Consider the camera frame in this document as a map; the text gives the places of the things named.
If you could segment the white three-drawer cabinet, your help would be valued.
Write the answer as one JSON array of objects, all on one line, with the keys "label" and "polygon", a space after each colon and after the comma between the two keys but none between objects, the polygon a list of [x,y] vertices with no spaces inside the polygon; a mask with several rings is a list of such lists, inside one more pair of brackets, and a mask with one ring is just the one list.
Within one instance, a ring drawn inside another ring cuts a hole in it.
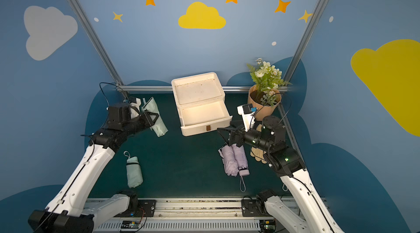
[{"label": "white three-drawer cabinet", "polygon": [[225,92],[214,72],[171,81],[182,135],[188,137],[230,126]]}]

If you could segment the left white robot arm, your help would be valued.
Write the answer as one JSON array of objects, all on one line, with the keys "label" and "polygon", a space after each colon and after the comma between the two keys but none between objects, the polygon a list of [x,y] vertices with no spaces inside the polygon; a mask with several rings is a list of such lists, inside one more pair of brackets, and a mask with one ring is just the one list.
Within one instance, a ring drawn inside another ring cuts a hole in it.
[{"label": "left white robot arm", "polygon": [[116,194],[84,211],[86,200],[99,176],[130,136],[151,128],[160,115],[140,110],[141,101],[109,106],[104,127],[89,136],[89,145],[80,163],[43,210],[35,210],[28,224],[35,233],[91,233],[99,225],[129,208],[130,197]]}]

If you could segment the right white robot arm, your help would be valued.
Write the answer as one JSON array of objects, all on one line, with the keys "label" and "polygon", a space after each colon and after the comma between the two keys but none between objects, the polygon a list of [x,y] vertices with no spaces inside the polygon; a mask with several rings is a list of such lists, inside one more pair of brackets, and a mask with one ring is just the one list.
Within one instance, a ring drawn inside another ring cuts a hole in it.
[{"label": "right white robot arm", "polygon": [[263,209],[290,233],[340,233],[342,229],[326,208],[312,183],[298,152],[280,140],[284,134],[281,119],[266,116],[261,131],[244,127],[227,127],[227,144],[250,145],[264,151],[264,159],[292,194],[302,215],[297,215],[273,191],[258,194]]}]

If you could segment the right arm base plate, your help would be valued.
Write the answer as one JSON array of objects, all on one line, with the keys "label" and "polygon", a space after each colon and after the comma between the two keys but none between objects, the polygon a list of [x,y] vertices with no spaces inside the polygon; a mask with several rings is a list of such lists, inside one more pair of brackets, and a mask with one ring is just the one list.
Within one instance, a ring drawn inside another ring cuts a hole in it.
[{"label": "right arm base plate", "polygon": [[265,208],[266,199],[253,199],[245,196],[241,200],[243,217],[269,217],[269,213]]}]

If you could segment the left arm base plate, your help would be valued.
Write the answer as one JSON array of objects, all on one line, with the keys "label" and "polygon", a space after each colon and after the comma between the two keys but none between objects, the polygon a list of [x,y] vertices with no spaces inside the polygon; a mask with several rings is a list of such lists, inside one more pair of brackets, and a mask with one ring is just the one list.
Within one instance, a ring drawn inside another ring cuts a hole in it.
[{"label": "left arm base plate", "polygon": [[153,217],[156,207],[156,200],[133,200],[130,201],[128,209],[119,214],[120,217]]}]

